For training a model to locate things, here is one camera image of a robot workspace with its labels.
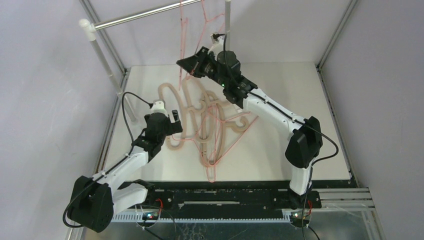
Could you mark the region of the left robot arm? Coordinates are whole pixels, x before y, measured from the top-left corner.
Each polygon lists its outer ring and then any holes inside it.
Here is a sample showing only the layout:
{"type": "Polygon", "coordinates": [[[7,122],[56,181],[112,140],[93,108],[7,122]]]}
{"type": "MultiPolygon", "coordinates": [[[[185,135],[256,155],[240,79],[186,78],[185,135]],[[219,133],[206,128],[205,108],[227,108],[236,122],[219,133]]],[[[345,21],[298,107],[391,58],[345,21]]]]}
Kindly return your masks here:
{"type": "Polygon", "coordinates": [[[172,115],[166,110],[153,110],[145,115],[146,127],[131,142],[129,153],[106,171],[91,177],[80,176],[74,183],[62,222],[69,228],[85,227],[97,233],[104,231],[116,214],[140,204],[149,209],[157,196],[146,186],[126,183],[129,175],[144,167],[161,151],[166,137],[181,133],[183,127],[179,113],[172,115]]]}

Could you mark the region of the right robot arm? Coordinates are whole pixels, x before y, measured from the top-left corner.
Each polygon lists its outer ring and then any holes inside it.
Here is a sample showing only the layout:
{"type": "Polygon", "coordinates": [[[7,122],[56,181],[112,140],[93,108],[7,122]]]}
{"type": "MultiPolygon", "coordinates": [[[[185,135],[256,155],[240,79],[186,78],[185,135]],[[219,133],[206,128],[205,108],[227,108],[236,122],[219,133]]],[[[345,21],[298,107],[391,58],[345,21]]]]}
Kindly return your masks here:
{"type": "Polygon", "coordinates": [[[215,54],[202,47],[194,55],[177,60],[176,64],[192,77],[207,77],[220,85],[230,103],[257,115],[278,130],[288,131],[284,155],[291,164],[289,203],[295,208],[307,204],[307,192],[312,187],[312,164],[323,146],[319,120],[296,115],[268,97],[242,75],[241,63],[233,51],[215,54]]]}

